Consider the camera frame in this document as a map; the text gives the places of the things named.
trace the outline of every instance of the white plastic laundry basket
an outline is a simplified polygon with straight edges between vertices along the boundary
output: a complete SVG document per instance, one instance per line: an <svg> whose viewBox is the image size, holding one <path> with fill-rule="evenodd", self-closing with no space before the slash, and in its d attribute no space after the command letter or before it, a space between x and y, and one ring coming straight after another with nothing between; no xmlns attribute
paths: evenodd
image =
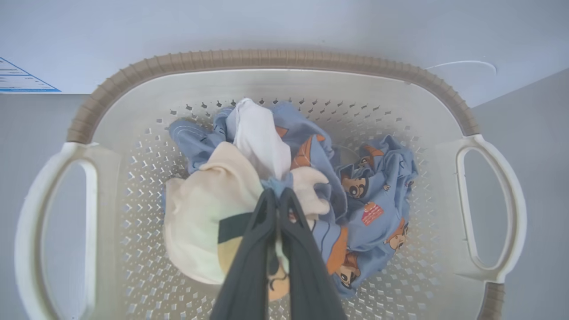
<svg viewBox="0 0 569 320"><path fill-rule="evenodd" d="M484 141L469 108L441 79L392 61L306 51L216 51L141 61L107 79L79 110L62 151L45 165L18 223L15 268L32 319L58 318L42 265L42 230L65 169L87 171L85 319L204 319L216 288L169 261L162 239L162 184L184 175L168 125L186 117L210 126L243 97L271 108L289 100L356 150L392 134L415 153L408 243L344 300L352 319L497 319L504 278L526 233L525 202L504 157ZM508 231L495 266L477 257L464 154L479 151L504 191ZM288 299L270 304L288 318Z"/></svg>

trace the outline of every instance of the gray floor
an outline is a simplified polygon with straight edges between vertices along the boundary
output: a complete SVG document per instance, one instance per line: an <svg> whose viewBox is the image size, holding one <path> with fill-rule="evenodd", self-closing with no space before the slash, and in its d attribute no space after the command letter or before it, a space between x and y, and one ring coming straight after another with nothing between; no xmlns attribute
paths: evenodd
<svg viewBox="0 0 569 320"><path fill-rule="evenodd" d="M26 319L14 280L14 236L18 216L31 183L46 161L61 149L67 128L83 95L0 95L0 319ZM65 301L65 315L72 319L80 308L85 230L85 184L82 173L70 170L61 185L66 198L53 205L46 239L51 278L61 279L54 295Z"/></svg>
<svg viewBox="0 0 569 320"><path fill-rule="evenodd" d="M524 252L506 279L504 319L567 318L569 225L569 71L474 108L484 137L516 171L525 193L528 232ZM0 95L0 318L26 319L14 281L13 245L19 210L27 190L47 159L57 153L66 130L85 96ZM476 155L466 162L475 227L488 225L477 237L483 260L499 255L504 241L504 201L492 172ZM54 295L65 306L66 319L80 310L84 246L84 177L71 170L50 217L48 274L70 289Z"/></svg>

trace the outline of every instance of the basket handle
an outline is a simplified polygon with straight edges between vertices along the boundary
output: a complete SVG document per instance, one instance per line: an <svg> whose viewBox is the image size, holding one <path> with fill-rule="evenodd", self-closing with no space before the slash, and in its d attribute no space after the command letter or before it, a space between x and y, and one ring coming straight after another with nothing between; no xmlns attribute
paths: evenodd
<svg viewBox="0 0 569 320"><path fill-rule="evenodd" d="M514 173L511 165L506 158L491 143L484 140L482 135L476 134L461 140L462 147L457 155L458 183L464 224L466 227L467 238L469 239L469 252L472 261L484 274L485 280L497 284L503 284L506 275L512 271L519 256L522 253L523 244L526 238L527 213L526 203L523 198L522 187ZM486 266L478 257L476 242L474 240L474 230L472 226L470 206L468 204L468 193L466 187L464 156L470 150L478 151L493 169L506 201L506 213L508 215L508 230L506 233L505 246L502 249L500 258L494 266Z"/></svg>
<svg viewBox="0 0 569 320"><path fill-rule="evenodd" d="M66 142L60 153L51 157L30 187L20 212L16 230L14 263L20 298L31 319L57 319L61 312L49 298L49 287L42 266L42 233L51 200L69 166L78 162L85 170L87 182L87 229L85 260L85 318L94 306L97 173L85 157L91 146Z"/></svg>

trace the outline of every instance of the basket handle hole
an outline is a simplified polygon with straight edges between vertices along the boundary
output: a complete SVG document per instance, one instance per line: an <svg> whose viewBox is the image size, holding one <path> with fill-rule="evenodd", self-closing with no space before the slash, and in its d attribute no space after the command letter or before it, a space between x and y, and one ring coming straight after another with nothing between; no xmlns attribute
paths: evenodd
<svg viewBox="0 0 569 320"><path fill-rule="evenodd" d="M86 307L86 184L85 170L72 163L52 198L43 231L46 282L66 319L78 319Z"/></svg>
<svg viewBox="0 0 569 320"><path fill-rule="evenodd" d="M476 150L464 156L464 172L467 184L468 204L476 250L486 266L498 263L506 242L508 217L506 201L494 171Z"/></svg>

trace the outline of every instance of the label sticker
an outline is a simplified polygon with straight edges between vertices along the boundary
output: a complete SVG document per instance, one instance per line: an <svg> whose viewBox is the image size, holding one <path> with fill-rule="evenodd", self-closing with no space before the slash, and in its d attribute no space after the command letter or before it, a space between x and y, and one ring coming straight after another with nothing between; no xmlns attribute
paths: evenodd
<svg viewBox="0 0 569 320"><path fill-rule="evenodd" d="M0 58L0 92L61 92Z"/></svg>

